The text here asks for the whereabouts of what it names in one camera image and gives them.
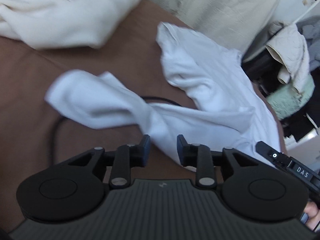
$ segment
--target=ribbed surface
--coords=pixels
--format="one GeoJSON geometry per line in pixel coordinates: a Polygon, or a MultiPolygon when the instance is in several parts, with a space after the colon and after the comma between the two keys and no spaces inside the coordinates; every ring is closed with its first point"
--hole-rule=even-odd
{"type": "Polygon", "coordinates": [[[141,180],[113,190],[87,217],[60,225],[27,220],[16,240],[301,240],[314,237],[297,220],[258,224],[229,212],[212,191],[189,180],[141,180]]]}

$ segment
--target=brown bed sheet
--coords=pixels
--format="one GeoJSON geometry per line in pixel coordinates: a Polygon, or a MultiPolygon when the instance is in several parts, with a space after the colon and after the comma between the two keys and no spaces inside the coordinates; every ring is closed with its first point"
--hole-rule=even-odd
{"type": "MultiPolygon", "coordinates": [[[[22,42],[0,38],[0,228],[8,232],[23,221],[16,189],[25,178],[48,167],[51,132],[60,116],[44,101],[44,95],[63,72],[83,69],[98,75],[110,71],[140,96],[164,97],[195,108],[162,74],[161,50],[155,41],[161,21],[185,26],[143,0],[99,50],[35,51],[22,42]]],[[[67,120],[57,132],[55,160],[61,162],[95,146],[115,150],[121,144],[137,143],[141,137],[137,126],[93,130],[67,120]]],[[[132,169],[132,176],[193,179],[194,173],[153,146],[148,166],[132,169]]]]}

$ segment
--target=finger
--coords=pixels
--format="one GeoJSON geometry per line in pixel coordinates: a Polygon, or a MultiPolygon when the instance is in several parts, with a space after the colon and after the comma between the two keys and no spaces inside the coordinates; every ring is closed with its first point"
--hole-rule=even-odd
{"type": "Polygon", "coordinates": [[[306,226],[311,230],[314,230],[317,224],[319,223],[319,221],[320,221],[320,212],[318,212],[317,215],[314,216],[313,218],[308,219],[308,221],[306,222],[306,226]]]}
{"type": "Polygon", "coordinates": [[[304,212],[308,215],[309,218],[313,218],[318,214],[319,209],[316,203],[308,202],[306,207],[304,208],[304,212]]]}

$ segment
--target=green fabric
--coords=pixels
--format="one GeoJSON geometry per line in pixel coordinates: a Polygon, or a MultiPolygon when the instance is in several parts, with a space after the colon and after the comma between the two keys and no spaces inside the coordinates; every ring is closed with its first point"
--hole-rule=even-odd
{"type": "Polygon", "coordinates": [[[279,120],[282,120],[300,110],[310,100],[314,89],[315,83],[311,74],[309,74],[302,94],[296,93],[290,82],[270,94],[267,101],[276,112],[279,120]]]}

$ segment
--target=white fabric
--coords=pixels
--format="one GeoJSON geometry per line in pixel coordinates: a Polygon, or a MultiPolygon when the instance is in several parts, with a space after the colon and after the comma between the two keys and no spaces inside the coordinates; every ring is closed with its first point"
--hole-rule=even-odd
{"type": "Polygon", "coordinates": [[[99,48],[140,0],[0,0],[0,35],[34,49],[99,48]]]}
{"type": "Polygon", "coordinates": [[[292,85],[301,94],[309,75],[309,52],[306,39],[298,32],[297,26],[291,24],[277,33],[266,44],[272,57],[284,66],[278,73],[282,84],[292,85]]]}
{"type": "Polygon", "coordinates": [[[219,45],[245,52],[279,0],[151,0],[219,45]]]}
{"type": "Polygon", "coordinates": [[[63,116],[94,129],[138,124],[177,163],[176,138],[212,150],[234,147],[270,165],[255,152],[264,141],[280,151],[276,122],[240,67],[241,54],[204,35],[168,23],[158,27],[164,76],[186,91],[199,110],[147,104],[111,73],[97,77],[71,70],[49,88],[45,100],[63,116]]]}

